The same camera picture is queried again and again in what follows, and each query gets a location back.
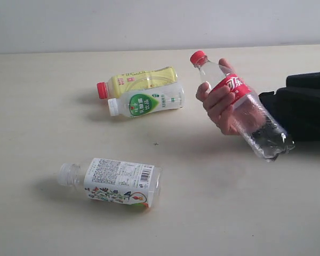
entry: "bottle neck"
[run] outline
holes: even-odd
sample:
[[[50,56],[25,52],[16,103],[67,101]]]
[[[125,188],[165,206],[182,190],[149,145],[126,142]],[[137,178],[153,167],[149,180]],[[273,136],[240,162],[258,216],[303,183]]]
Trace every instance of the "bottle neck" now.
[[[200,69],[207,62],[209,62],[209,59],[207,58],[207,56],[203,56],[199,60],[197,60],[194,66]]]

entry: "table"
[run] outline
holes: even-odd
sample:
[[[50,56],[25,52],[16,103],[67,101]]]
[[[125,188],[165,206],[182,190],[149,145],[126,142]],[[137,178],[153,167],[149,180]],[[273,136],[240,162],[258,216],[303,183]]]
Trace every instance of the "table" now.
[[[320,45],[205,50],[258,92],[320,71]],[[0,55],[0,256],[320,256],[320,143],[268,164],[195,99],[194,50]],[[96,83],[172,65],[186,106],[111,118]],[[60,187],[89,157],[163,168],[158,207],[136,211]]]

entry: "finger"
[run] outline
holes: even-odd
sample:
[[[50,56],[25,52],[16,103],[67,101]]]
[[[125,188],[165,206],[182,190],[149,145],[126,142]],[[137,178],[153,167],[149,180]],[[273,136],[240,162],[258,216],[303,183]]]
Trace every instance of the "finger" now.
[[[219,116],[221,116],[222,112],[230,106],[230,104],[235,100],[234,93],[228,93],[218,104],[216,104],[210,111],[207,112],[208,116],[213,121],[218,121]]]
[[[206,111],[209,111],[214,105],[220,102],[228,93],[230,88],[228,86],[222,86],[215,91],[210,92],[209,96],[203,103],[203,107]]]
[[[222,134],[224,135],[236,135],[237,131],[231,130],[231,116],[234,112],[234,107],[232,105],[228,106],[221,114],[219,122],[218,122],[218,127]]]
[[[231,66],[231,64],[224,58],[220,59],[219,62],[219,68],[220,70],[222,70],[222,72],[226,75],[226,74],[230,74],[230,73],[234,73],[235,70],[234,68]]]
[[[204,100],[206,100],[207,96],[209,95],[207,90],[209,89],[209,84],[207,82],[202,83],[197,90],[196,93],[196,98],[198,100],[200,100],[201,102],[203,102]]]

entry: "hand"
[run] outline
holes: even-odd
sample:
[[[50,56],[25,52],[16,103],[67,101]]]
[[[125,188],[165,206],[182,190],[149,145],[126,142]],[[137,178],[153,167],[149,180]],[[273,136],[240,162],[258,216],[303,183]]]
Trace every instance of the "hand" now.
[[[226,59],[220,59],[219,65],[234,70]],[[218,88],[211,93],[207,92],[208,89],[208,83],[201,84],[198,87],[196,98],[203,103],[203,107],[211,121],[219,127],[224,135],[239,135],[239,132],[233,126],[232,119],[234,109],[231,103],[235,99],[235,94],[230,92],[228,86]]]

